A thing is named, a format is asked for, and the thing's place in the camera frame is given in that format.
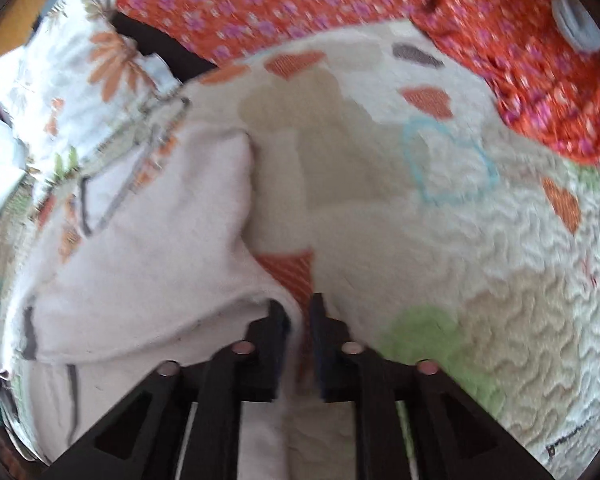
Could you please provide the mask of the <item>floral white pillow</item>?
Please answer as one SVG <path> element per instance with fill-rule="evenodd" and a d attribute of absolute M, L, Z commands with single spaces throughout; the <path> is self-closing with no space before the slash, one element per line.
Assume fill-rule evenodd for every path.
<path fill-rule="evenodd" d="M 28 42 L 0 57 L 0 208 L 25 174 L 34 196 L 180 84 L 111 23 L 116 0 L 57 0 Z"/>

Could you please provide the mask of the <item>grey white sock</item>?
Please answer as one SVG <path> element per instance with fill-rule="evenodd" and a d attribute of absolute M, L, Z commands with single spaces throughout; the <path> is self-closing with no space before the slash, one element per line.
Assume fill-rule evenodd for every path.
<path fill-rule="evenodd" d="M 600 51 L 600 28 L 580 0 L 552 0 L 557 28 L 574 50 Z"/>

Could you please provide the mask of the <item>quilted heart pattern bedspread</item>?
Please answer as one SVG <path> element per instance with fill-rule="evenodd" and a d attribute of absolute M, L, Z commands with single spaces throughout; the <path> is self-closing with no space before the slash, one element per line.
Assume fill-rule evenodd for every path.
<path fill-rule="evenodd" d="M 142 145 L 200 122 L 315 127 L 342 153 L 309 214 L 313 289 L 389 359 L 434 359 L 557 479 L 600 449 L 600 170 L 514 133 L 486 84 L 407 23 L 344 28 L 194 79 L 140 109 L 38 217 L 6 212 L 4 302 L 50 216 Z"/>

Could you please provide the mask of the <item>pale pink zip cardigan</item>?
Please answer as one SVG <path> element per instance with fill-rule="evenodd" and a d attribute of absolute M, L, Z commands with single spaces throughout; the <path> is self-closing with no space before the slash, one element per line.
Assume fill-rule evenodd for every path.
<path fill-rule="evenodd" d="M 347 408 L 309 378 L 309 214 L 334 195 L 328 130 L 201 124 L 142 145 L 53 212 L 5 299 L 18 436 L 57 460 L 156 365 L 192 364 L 279 301 L 282 394 L 245 409 L 244 479 L 350 479 Z"/>

